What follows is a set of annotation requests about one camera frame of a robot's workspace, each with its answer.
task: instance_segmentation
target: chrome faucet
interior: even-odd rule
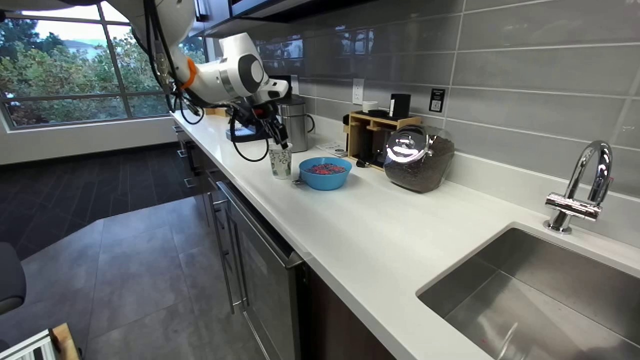
[[[584,171],[589,163],[589,160],[595,153],[599,154],[598,168],[596,169],[596,178],[593,180],[591,191],[587,201],[581,201],[574,199],[575,192],[580,185],[580,179],[584,175]],[[550,193],[547,196],[545,205],[552,208],[554,212],[551,214],[551,218],[544,222],[544,226],[547,229],[556,231],[562,234],[571,234],[571,217],[578,217],[595,221],[598,215],[602,211],[600,204],[607,195],[609,184],[613,180],[611,177],[611,163],[613,161],[613,154],[611,147],[605,141],[594,141],[584,148],[578,163],[575,165],[571,180],[569,180],[569,186],[567,186],[564,196],[558,193]]]

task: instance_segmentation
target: stainless steel sink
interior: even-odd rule
[[[494,359],[640,359],[640,279],[519,229],[418,298]]]

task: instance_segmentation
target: countertop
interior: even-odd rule
[[[275,179],[268,159],[240,158],[225,137],[227,119],[208,115],[189,125],[181,115],[175,117],[398,360],[490,359],[417,293],[511,227],[640,277],[640,249],[578,228],[570,236],[552,233],[541,226],[548,213],[448,181],[416,194],[390,183],[383,172],[355,166],[338,190],[295,186]],[[239,148],[256,158],[265,144]],[[297,178],[301,161],[316,156],[326,153],[311,148],[293,154],[292,176]]]

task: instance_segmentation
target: sky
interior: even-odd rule
[[[106,20],[127,21],[111,5],[102,3],[102,11]],[[75,6],[62,10],[51,10],[45,12],[22,12],[25,15],[43,15],[50,17],[74,17],[79,19],[99,19],[98,9],[93,6]],[[108,25],[110,37],[122,37],[129,32],[129,26]],[[63,22],[39,20],[36,31],[40,38],[45,38],[49,32],[58,35],[62,40],[84,41],[93,40],[91,43],[105,44],[104,31],[100,24],[86,24],[79,22]]]

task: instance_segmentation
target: black chair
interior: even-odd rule
[[[15,250],[9,243],[0,243],[0,316],[20,307],[27,295],[27,280]],[[0,352],[9,344],[0,340]]]

